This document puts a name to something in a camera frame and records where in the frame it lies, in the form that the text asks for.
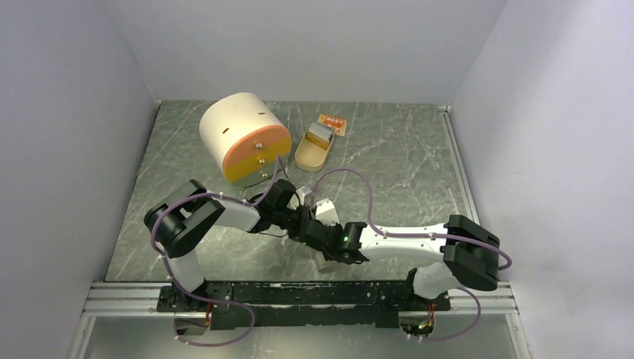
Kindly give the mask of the gold oval tray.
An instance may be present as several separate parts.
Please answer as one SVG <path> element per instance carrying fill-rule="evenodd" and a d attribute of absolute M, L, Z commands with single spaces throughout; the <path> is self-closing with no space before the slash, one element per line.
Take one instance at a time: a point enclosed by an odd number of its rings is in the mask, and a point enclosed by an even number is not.
<path fill-rule="evenodd" d="M 333 145 L 333 140 L 327 150 L 317 147 L 310 143 L 305 134 L 301 139 L 297 150 L 295 151 L 295 163 L 296 165 L 305 171 L 316 172 L 320 171 L 326 162 L 326 158 L 330 153 L 330 149 Z"/>

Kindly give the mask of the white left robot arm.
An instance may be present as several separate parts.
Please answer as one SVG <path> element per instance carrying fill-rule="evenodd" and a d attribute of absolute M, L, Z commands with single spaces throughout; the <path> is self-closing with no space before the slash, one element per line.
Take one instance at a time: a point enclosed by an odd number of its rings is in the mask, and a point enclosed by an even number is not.
<path fill-rule="evenodd" d="M 144 225 L 152 236 L 153 248 L 167 259 L 170 280 L 180 285 L 177 301 L 190 311 L 206 303 L 206 280 L 196 247 L 213 226 L 246 233 L 264 233 L 275 226 L 290 236 L 301 225 L 300 208 L 289 207 L 297 199 L 296 187 L 285 179 L 249 200 L 212 193 L 200 182 L 189 180 L 150 209 Z"/>

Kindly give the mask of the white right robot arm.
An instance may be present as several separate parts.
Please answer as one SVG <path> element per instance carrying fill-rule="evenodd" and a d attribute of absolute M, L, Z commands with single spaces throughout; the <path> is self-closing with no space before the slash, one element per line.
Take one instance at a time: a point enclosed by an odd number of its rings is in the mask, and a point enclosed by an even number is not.
<path fill-rule="evenodd" d="M 441 293 L 462 286 L 482 292 L 498 287 L 500 240 L 463 215 L 427 227 L 377 227 L 366 222 L 326 225 L 304 219 L 289 238 L 348 265 L 386 258 L 427 260 L 410 272 L 405 304 L 422 309 Z"/>

